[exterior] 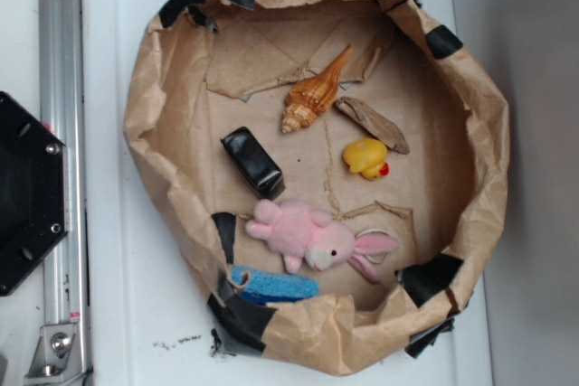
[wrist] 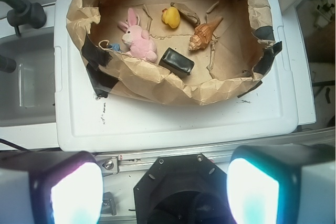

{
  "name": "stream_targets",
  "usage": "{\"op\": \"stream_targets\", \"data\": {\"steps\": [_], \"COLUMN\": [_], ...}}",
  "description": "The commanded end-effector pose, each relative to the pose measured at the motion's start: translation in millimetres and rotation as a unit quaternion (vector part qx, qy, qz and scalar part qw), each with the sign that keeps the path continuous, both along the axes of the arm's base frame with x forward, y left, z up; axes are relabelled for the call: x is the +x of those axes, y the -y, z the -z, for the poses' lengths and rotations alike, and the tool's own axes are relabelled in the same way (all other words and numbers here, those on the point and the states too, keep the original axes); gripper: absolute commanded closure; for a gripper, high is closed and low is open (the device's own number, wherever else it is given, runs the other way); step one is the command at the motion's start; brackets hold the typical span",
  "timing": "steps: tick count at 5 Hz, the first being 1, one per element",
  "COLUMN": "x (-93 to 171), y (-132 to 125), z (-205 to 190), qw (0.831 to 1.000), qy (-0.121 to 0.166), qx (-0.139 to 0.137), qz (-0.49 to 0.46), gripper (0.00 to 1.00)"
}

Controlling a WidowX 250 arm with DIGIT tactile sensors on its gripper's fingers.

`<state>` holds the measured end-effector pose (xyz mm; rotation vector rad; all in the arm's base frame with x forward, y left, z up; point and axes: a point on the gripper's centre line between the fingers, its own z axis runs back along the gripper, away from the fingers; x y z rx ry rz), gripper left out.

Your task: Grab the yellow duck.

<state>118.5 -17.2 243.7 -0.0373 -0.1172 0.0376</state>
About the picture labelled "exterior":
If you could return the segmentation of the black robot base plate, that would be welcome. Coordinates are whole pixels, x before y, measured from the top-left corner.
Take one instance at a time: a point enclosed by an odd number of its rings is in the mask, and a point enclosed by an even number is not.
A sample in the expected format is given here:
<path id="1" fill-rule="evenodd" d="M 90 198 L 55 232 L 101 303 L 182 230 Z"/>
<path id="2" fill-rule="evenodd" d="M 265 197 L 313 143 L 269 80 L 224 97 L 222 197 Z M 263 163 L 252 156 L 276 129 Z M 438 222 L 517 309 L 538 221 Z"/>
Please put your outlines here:
<path id="1" fill-rule="evenodd" d="M 65 151 L 1 93 L 1 295 L 11 295 L 67 234 Z"/>

